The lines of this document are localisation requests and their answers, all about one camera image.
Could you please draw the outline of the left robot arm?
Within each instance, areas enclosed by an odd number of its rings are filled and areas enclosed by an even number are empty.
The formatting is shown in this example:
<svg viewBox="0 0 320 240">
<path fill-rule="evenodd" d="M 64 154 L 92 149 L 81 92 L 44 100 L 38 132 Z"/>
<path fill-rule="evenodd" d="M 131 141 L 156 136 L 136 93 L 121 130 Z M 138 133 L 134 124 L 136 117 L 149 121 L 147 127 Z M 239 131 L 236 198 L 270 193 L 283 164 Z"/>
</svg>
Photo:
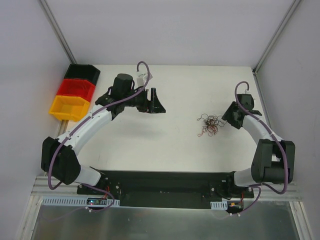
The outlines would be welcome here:
<svg viewBox="0 0 320 240">
<path fill-rule="evenodd" d="M 98 170 L 79 163 L 82 147 L 105 125 L 113 121 L 126 107 L 141 113 L 164 114 L 156 89 L 146 89 L 146 73 L 138 77 L 141 85 L 134 88 L 133 77 L 119 73 L 112 87 L 100 96 L 89 113 L 71 130 L 57 138 L 47 137 L 42 143 L 41 169 L 65 185 L 79 183 L 88 185 L 90 191 L 99 195 L 105 191 L 105 176 Z"/>
</svg>

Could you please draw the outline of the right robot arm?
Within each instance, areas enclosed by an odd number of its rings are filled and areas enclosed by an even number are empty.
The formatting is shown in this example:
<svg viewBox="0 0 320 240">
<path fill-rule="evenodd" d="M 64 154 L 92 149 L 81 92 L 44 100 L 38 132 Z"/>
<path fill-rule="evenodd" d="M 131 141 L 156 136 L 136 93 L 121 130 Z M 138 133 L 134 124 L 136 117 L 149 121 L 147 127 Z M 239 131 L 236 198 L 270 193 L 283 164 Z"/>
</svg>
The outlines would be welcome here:
<svg viewBox="0 0 320 240">
<path fill-rule="evenodd" d="M 225 184 L 226 194 L 233 198 L 242 193 L 243 187 L 261 185 L 284 194 L 293 180 L 295 144 L 275 134 L 254 106 L 251 94 L 236 94 L 222 116 L 232 127 L 245 129 L 256 143 L 251 167 L 234 172 L 233 180 Z"/>
</svg>

